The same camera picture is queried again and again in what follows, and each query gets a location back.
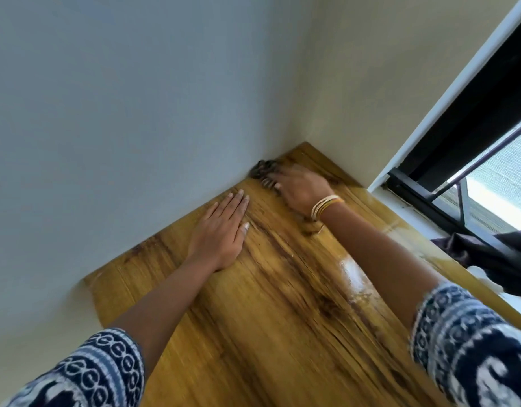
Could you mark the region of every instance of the wall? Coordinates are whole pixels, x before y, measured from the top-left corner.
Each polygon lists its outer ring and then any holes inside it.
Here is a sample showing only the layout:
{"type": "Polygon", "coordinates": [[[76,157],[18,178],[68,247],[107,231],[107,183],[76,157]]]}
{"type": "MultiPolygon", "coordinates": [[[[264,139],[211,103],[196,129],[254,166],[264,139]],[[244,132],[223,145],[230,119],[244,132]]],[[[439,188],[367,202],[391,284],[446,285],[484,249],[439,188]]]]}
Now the wall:
{"type": "Polygon", "coordinates": [[[294,128],[368,187],[517,0],[318,0],[294,128]]]}
{"type": "Polygon", "coordinates": [[[100,329],[91,294],[81,282],[36,326],[0,337],[0,404],[100,329]]]}
{"type": "Polygon", "coordinates": [[[0,0],[0,337],[302,139],[312,0],[0,0]]]}

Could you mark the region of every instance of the wooden surface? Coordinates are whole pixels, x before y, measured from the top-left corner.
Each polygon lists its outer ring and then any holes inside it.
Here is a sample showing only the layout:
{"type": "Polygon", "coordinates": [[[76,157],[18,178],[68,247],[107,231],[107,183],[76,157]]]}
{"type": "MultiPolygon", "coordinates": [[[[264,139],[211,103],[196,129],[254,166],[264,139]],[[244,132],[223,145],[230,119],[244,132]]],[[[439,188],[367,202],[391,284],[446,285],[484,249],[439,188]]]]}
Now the wooden surface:
{"type": "MultiPolygon", "coordinates": [[[[311,145],[285,158],[322,173],[354,211],[521,328],[520,314],[311,145]]],[[[185,314],[143,407],[448,405],[411,362],[407,331],[332,234],[305,237],[274,193],[251,179],[239,188],[251,196],[243,252],[185,314]]],[[[180,265],[205,208],[86,278],[103,326],[180,265]]]]}

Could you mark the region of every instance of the sleeve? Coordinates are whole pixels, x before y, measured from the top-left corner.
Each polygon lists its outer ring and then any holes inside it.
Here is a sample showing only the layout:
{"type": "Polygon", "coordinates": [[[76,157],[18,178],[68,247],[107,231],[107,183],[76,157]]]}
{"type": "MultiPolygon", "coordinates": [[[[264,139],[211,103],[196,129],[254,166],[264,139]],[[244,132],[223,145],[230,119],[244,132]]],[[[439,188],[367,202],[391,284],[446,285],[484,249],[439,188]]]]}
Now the sleeve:
{"type": "Polygon", "coordinates": [[[145,370],[140,348],[123,330],[92,335],[2,407],[137,407],[145,370]]]}
{"type": "Polygon", "coordinates": [[[410,353],[457,405],[521,406],[521,331],[456,284],[427,295],[410,353]]]}

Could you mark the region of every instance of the person's left arm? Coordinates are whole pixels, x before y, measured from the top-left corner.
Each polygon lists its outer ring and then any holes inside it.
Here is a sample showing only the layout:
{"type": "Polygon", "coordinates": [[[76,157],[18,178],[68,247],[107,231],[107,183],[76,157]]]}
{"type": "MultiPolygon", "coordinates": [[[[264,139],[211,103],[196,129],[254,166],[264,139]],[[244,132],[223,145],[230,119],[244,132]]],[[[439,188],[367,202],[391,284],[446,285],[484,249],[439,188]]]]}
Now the person's left arm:
{"type": "Polygon", "coordinates": [[[187,308],[210,275],[231,265],[241,252],[249,224],[240,223],[248,203],[239,191],[212,205],[196,227],[181,267],[3,406],[136,407],[187,308]]]}

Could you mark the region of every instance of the forearm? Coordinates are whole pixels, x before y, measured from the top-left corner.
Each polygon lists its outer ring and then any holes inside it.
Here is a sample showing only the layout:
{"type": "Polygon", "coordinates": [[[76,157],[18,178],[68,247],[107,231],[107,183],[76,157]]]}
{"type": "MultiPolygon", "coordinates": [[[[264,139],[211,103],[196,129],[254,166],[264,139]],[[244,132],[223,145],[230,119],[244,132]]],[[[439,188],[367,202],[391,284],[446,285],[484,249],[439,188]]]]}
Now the forearm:
{"type": "Polygon", "coordinates": [[[330,205],[321,220],[366,273],[394,314],[411,329],[417,305],[444,277],[344,203],[330,205]]]}
{"type": "Polygon", "coordinates": [[[125,330],[139,345],[149,377],[174,329],[213,269],[201,260],[187,260],[157,288],[119,316],[111,327],[125,330]]]}

